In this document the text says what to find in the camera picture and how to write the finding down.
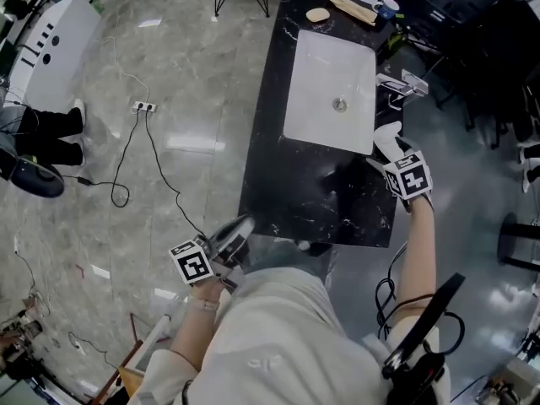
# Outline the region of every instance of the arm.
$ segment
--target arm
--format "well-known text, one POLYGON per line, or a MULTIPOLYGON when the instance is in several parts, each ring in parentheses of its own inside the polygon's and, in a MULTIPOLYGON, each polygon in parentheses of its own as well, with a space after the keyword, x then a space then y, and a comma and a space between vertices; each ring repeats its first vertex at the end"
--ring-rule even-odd
MULTIPOLYGON (((435 218, 424 197, 411 201, 411 229, 402 272, 397 286, 397 304, 436 291, 435 218)), ((399 322, 408 316, 419 316, 429 299, 406 305, 393 316, 399 322)))
MULTIPOLYGON (((203 281, 192 288, 192 298, 218 303, 224 285, 216 278, 203 281)), ((186 359, 195 370, 200 371, 204 354, 212 341, 216 312, 188 305, 181 327, 170 350, 186 359)))

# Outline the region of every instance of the chair leg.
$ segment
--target chair leg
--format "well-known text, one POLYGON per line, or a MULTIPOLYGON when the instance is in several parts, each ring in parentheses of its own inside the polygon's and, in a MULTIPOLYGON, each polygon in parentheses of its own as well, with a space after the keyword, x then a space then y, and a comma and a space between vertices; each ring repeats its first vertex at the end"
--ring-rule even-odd
POLYGON ((500 127, 501 122, 497 116, 495 116, 495 142, 491 144, 491 149, 495 150, 499 148, 500 145, 500 127))
POLYGON ((454 98, 454 96, 457 95, 457 93, 458 93, 457 89, 453 89, 443 100, 437 100, 435 102, 437 108, 442 110, 442 107, 445 105, 445 103, 452 100, 454 98))
POLYGON ((465 130, 467 132, 472 131, 476 127, 476 123, 474 122, 474 116, 471 115, 470 112, 467 112, 468 121, 465 121, 465 130))

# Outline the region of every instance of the drain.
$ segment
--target drain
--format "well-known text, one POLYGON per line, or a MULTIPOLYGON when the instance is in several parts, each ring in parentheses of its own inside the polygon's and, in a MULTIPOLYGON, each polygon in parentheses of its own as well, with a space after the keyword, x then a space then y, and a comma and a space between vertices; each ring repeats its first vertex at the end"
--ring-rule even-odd
POLYGON ((336 98, 332 101, 332 108, 337 112, 345 112, 347 110, 347 102, 343 98, 336 98))

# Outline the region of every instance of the black marble countertop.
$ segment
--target black marble countertop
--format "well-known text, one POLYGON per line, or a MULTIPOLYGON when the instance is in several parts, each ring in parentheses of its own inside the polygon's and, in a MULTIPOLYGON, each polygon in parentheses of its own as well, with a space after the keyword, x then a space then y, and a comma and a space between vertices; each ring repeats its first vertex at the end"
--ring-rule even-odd
MULTIPOLYGON (((285 138, 285 111, 299 30, 311 30, 377 50, 391 24, 371 29, 328 0, 281 0, 251 133, 240 214, 256 220, 255 232, 296 240, 388 247, 396 198, 362 154, 285 138), (330 18, 312 24, 305 13, 327 8, 330 18)), ((398 77, 398 73, 389 73, 398 77)), ((386 101, 377 90, 377 103, 386 101)), ((377 106, 375 125, 402 120, 400 111, 377 106)))

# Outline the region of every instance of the sleeve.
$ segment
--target sleeve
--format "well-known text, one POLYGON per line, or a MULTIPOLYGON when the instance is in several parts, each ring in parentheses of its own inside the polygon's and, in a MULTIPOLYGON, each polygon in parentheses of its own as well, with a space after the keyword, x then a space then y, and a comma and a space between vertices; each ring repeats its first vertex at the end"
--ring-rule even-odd
POLYGON ((144 393, 151 393, 155 405, 168 405, 182 393, 188 381, 198 372, 181 355, 167 349, 158 349, 152 354, 144 374, 143 384, 137 389, 128 405, 146 405, 144 393))
MULTIPOLYGON (((407 336, 411 331, 416 321, 419 319, 419 316, 408 316, 407 318, 399 321, 390 331, 388 336, 388 343, 391 346, 391 349, 396 349, 401 341, 407 336)), ((434 352, 439 352, 439 329, 435 327, 427 337, 429 346, 434 352)), ((415 365, 420 357, 425 354, 423 347, 418 347, 414 351, 411 359, 409 360, 412 365, 415 365)), ((443 376, 435 383, 435 394, 437 395, 439 405, 446 405, 450 403, 450 370, 445 364, 445 373, 443 376)))

